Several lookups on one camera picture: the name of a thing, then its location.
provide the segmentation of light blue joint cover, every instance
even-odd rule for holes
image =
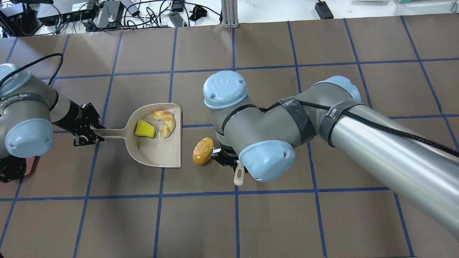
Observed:
[[[233,71],[220,71],[207,78],[202,88],[204,103],[211,109],[225,109],[240,103],[249,92],[244,77]]]
[[[18,123],[5,138],[6,149],[16,157],[41,156],[47,153],[53,144],[53,125],[43,118]]]
[[[15,64],[0,65],[0,80],[18,68]],[[7,79],[0,87],[0,98],[4,98],[21,88],[30,79],[31,75],[29,71],[20,71]]]
[[[337,86],[340,86],[341,88],[345,89],[353,99],[356,99],[358,101],[362,101],[362,97],[360,96],[360,92],[358,91],[357,87],[352,84],[351,80],[349,80],[346,77],[343,76],[333,76],[325,81],[318,82],[314,84],[312,87],[320,84],[320,83],[331,83],[335,84]]]
[[[259,182],[280,177],[295,162],[293,147],[282,140],[266,140],[254,143],[239,154],[239,160],[250,175]]]

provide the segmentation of beige dustpan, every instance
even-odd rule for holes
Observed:
[[[159,129],[163,121],[157,121],[151,113],[165,110],[175,118],[175,129],[168,138],[161,138]],[[138,137],[135,135],[137,121],[142,119],[155,127],[155,137]],[[104,138],[121,138],[126,143],[129,154],[136,161],[152,167],[180,168],[182,166],[182,111],[173,103],[158,103],[143,106],[132,113],[123,129],[94,129]]]

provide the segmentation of robotic arm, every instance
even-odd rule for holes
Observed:
[[[293,149],[320,135],[459,239],[457,152],[365,106],[349,79],[318,82],[268,110],[233,71],[210,76],[203,93],[220,143],[212,158],[237,170],[235,183],[242,165],[257,181],[278,178],[293,165]]]
[[[16,71],[0,65],[0,79]],[[25,172],[25,158],[41,156],[53,146],[53,124],[76,136],[74,146],[104,141],[90,126],[103,128],[91,103],[81,107],[28,71],[20,71],[0,87],[0,180]]]

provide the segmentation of metal post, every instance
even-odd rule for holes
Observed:
[[[222,0],[222,25],[223,28],[238,28],[237,0]]]

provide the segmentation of croissant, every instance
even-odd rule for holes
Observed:
[[[161,138],[168,138],[175,128],[174,116],[164,110],[156,110],[151,113],[151,116],[156,120],[164,121],[164,126],[159,130],[159,135]]]

